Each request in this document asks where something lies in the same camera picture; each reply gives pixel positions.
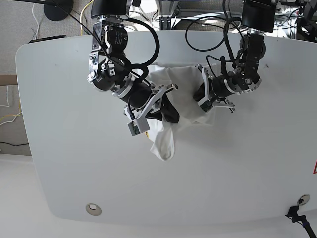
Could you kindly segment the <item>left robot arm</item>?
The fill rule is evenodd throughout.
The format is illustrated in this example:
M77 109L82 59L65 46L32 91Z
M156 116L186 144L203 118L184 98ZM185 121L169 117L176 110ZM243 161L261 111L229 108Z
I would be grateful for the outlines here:
M234 112L235 105L228 97L249 93L259 87L261 83L258 74L259 61L266 52L264 35L273 32L276 6L275 0L245 0L242 15L232 17L228 15L229 2L226 0L222 2L225 26L221 42L226 45L229 60L224 56L218 58L221 63L219 76L215 74L210 64L207 67L196 65L202 74L203 83L193 98L205 113L215 107L225 107ZM236 29L240 26L248 29L247 34L240 35L240 49L237 54L233 53L228 38L230 25Z

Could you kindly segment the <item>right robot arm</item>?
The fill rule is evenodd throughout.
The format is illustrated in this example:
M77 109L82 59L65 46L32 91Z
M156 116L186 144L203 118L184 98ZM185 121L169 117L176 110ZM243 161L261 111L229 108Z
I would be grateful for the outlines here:
M95 0L91 18L96 19L92 31L92 50L89 54L88 81L101 91L112 91L124 101L125 114L132 125L137 121L156 119L179 123L180 115L167 94L177 86L156 87L146 78L148 67L159 55L160 42L156 31L148 24L129 17L131 0ZM144 63L132 63L125 54L128 33L124 22L144 26L151 33L155 49Z

